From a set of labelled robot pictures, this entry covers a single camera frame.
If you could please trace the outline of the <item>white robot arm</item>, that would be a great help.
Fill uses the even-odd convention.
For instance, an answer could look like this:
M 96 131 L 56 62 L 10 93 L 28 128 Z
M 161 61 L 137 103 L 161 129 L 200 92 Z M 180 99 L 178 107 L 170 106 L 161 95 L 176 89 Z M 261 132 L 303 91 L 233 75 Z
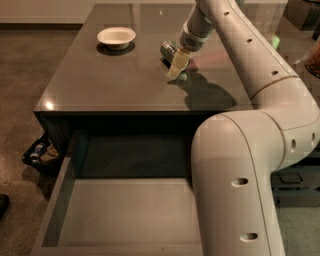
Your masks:
M 220 37 L 252 109 L 214 115 L 191 148 L 192 187 L 204 256 L 285 256 L 271 174 L 319 142 L 313 96 L 235 0 L 195 0 L 169 69 L 178 77 L 212 32 Z

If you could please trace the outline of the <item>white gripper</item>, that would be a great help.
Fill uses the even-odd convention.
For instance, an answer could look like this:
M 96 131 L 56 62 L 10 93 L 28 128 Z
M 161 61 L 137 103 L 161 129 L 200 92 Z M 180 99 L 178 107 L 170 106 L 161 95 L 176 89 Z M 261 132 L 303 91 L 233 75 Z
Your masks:
M 199 51 L 208 41 L 214 25 L 197 5 L 194 5 L 179 34 L 179 42 L 183 48 L 177 50 L 167 73 L 169 80 L 176 80 L 188 65 L 190 52 Z

